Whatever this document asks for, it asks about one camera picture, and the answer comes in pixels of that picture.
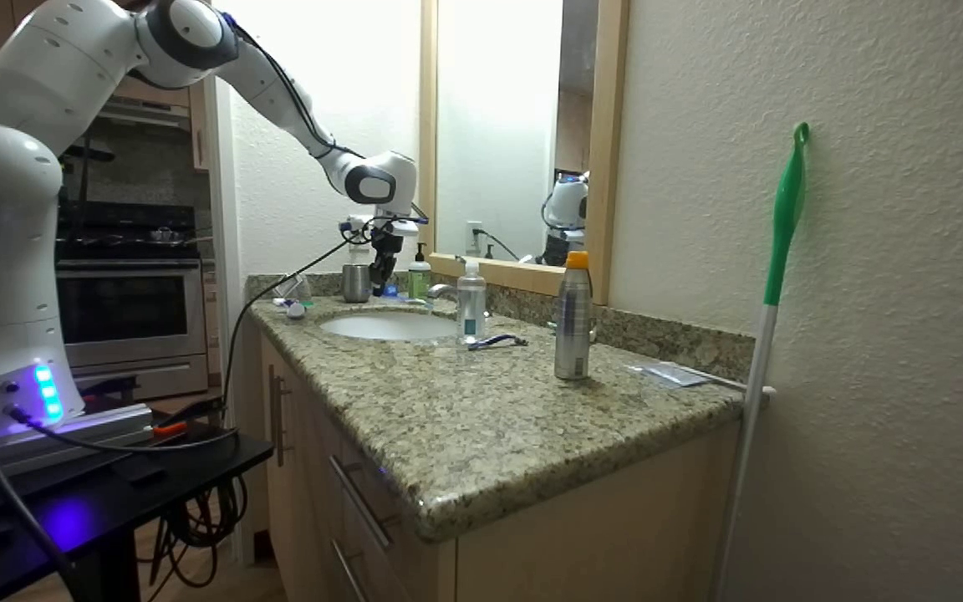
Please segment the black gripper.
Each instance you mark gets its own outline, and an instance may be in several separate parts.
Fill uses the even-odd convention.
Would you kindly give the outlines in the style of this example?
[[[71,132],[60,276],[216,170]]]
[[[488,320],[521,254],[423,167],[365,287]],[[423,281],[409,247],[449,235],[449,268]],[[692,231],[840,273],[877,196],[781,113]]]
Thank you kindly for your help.
[[[380,291],[391,281],[402,241],[405,235],[396,222],[380,222],[370,227],[370,249],[376,249],[369,263],[370,291]]]

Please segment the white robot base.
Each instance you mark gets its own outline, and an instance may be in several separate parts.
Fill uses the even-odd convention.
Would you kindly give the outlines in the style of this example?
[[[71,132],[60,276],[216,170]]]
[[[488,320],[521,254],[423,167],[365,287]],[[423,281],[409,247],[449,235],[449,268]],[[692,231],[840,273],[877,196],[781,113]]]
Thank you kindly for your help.
[[[152,419],[128,404],[88,411],[71,374],[57,271],[57,153],[38,138],[0,124],[0,441],[34,459],[30,422],[81,441],[138,441]]]

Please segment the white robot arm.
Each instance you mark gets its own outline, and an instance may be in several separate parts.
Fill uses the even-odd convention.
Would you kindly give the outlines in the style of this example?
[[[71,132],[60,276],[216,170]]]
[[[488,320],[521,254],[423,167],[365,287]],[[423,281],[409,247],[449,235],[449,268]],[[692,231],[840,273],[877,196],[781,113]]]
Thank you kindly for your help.
[[[185,91],[220,77],[266,124],[290,132],[349,202],[369,205],[370,287],[391,281],[402,241],[414,235],[414,161],[337,142],[311,113],[290,73],[225,10],[209,0],[40,0],[0,47],[0,127],[68,149],[113,91],[138,77]]]

